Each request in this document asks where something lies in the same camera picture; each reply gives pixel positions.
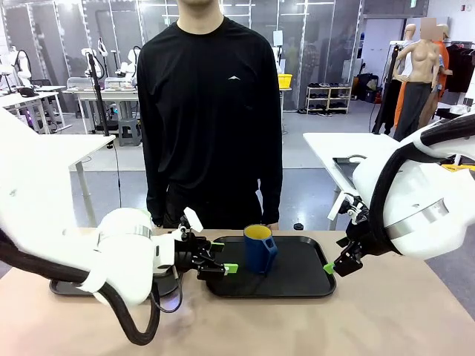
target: glass wall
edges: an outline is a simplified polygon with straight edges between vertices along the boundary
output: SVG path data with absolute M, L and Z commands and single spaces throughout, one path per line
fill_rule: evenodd
M 219 2 L 225 16 L 270 43 L 274 31 L 283 31 L 284 70 L 292 74 L 286 110 L 304 106 L 310 82 L 348 81 L 361 0 Z M 68 76 L 84 76 L 87 63 L 81 49 L 97 51 L 99 38 L 109 52 L 106 64 L 113 76 L 113 50 L 118 65 L 127 62 L 133 46 L 141 47 L 178 19 L 176 0 L 7 0 L 4 7 L 10 45 L 32 53 L 33 78 L 60 85 Z M 97 57 L 103 66 L 99 53 Z
M 141 1 L 139 3 L 145 42 L 150 41 L 168 27 L 167 8 L 165 0 Z

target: man's hand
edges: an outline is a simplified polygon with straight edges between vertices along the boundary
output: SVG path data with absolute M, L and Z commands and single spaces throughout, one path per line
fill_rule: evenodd
M 271 230 L 278 230 L 279 229 L 279 223 L 275 222 L 273 224 L 268 224 L 266 227 L 270 228 Z

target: stool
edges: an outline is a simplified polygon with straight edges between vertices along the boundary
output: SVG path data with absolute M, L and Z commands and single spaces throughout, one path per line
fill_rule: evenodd
M 138 146 L 142 140 L 139 122 L 132 120 L 119 120 L 119 146 Z

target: white robot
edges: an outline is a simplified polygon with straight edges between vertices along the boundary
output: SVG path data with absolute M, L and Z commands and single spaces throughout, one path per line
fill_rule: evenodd
M 132 81 L 137 74 L 137 61 L 139 59 L 139 55 L 140 47 L 135 46 L 134 49 L 128 52 L 127 59 L 130 61 L 130 63 L 122 62 L 120 69 L 116 72 L 116 74 Z
M 0 125 L 15 132 L 0 140 L 0 260 L 52 280 L 77 283 L 113 308 L 132 343 L 149 343 L 158 327 L 162 309 L 154 275 L 171 270 L 178 278 L 177 273 L 195 269 L 198 279 L 211 280 L 235 271 L 234 265 L 214 262 L 218 246 L 191 233 L 192 228 L 203 229 L 191 209 L 172 234 L 153 236 L 148 212 L 121 208 L 109 213 L 93 233 L 79 236 L 67 163 L 41 159 L 53 154 L 44 140 L 1 108 Z M 58 184 L 35 189 L 37 185 L 28 182 L 31 174 L 42 186 L 51 187 L 53 177 Z M 55 208 L 59 215 L 51 220 L 48 211 Z M 153 301 L 151 321 L 141 333 L 127 307 L 148 296 Z
M 104 76 L 104 70 L 102 68 L 102 65 L 99 63 L 99 60 L 97 59 L 96 55 L 96 50 L 93 50 L 92 48 L 82 48 L 81 49 L 81 54 L 86 58 L 86 62 L 88 63 L 88 69 L 84 71 L 85 76 L 91 76 L 91 65 L 89 64 L 89 57 L 88 54 L 92 54 L 94 58 L 94 67 L 96 68 L 96 74 L 97 78 L 101 79 Z
M 12 67 L 18 68 L 16 75 L 21 84 L 26 88 L 31 88 L 31 67 L 27 53 L 24 50 L 17 50 L 15 46 L 12 46 L 8 53 L 8 61 Z
M 109 76 L 109 72 L 107 69 L 107 56 L 109 55 L 109 52 L 107 51 L 107 48 L 105 47 L 104 41 L 102 40 L 102 37 L 99 37 L 97 40 L 97 50 L 99 51 L 100 55 L 102 56 L 102 61 L 104 63 L 104 72 L 105 76 Z
M 236 271 L 214 262 L 204 237 L 186 232 L 202 228 L 192 211 L 178 230 L 161 237 L 152 236 L 146 213 L 127 208 L 112 211 L 88 237 L 78 237 L 67 164 L 45 161 L 52 153 L 43 140 L 3 109 L 0 126 L 16 133 L 0 140 L 0 260 L 76 283 L 106 300 L 132 343 L 145 345 L 157 331 L 161 309 L 154 274 L 171 268 L 177 276 L 193 268 L 207 280 Z M 475 181 L 470 171 L 451 173 L 435 162 L 452 154 L 474 159 L 474 135 L 475 113 L 427 126 L 363 161 L 353 175 L 359 196 L 348 196 L 345 208 L 352 222 L 339 241 L 344 250 L 325 269 L 344 276 L 360 269 L 367 254 L 429 258 L 460 247 L 475 220 L 470 199 Z M 49 211 L 57 212 L 54 220 Z M 149 295 L 151 316 L 142 333 L 127 306 Z

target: white wall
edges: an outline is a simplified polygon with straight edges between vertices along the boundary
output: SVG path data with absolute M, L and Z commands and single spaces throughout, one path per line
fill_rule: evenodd
M 471 11 L 462 12 L 462 5 Z M 427 17 L 439 16 L 450 18 L 451 40 L 475 42 L 475 0 L 430 0 Z
M 365 73 L 373 73 L 383 79 L 389 42 L 401 39 L 402 19 L 367 19 L 364 25 L 364 42 L 361 57 L 366 63 Z

